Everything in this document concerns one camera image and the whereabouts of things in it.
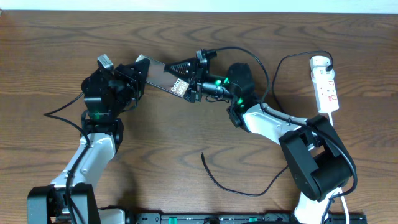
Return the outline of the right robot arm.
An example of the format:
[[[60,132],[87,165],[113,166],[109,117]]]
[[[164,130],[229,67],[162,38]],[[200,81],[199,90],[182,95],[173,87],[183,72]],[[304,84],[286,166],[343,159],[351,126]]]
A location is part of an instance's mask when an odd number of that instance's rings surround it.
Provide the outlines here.
[[[177,91],[178,95],[190,101],[201,94],[230,100],[227,112],[236,127],[277,143],[301,192],[295,219],[325,223],[335,199],[352,193],[358,184],[355,163],[330,120],[321,115],[296,118],[259,101],[251,69],[245,63],[232,64],[224,78],[210,75],[209,69],[209,63],[198,58],[164,67],[179,84],[187,83],[187,89]]]

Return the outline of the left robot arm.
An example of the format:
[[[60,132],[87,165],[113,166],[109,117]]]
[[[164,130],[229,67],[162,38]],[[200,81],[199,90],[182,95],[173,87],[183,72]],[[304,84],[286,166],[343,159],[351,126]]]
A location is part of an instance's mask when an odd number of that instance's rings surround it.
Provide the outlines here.
[[[144,94],[150,67],[148,59],[113,65],[107,55],[97,59],[98,68],[81,84],[86,110],[80,144],[70,162],[49,185],[33,187],[27,196],[29,223],[134,223],[123,208],[99,208],[94,189],[123,141],[119,115],[133,110]]]

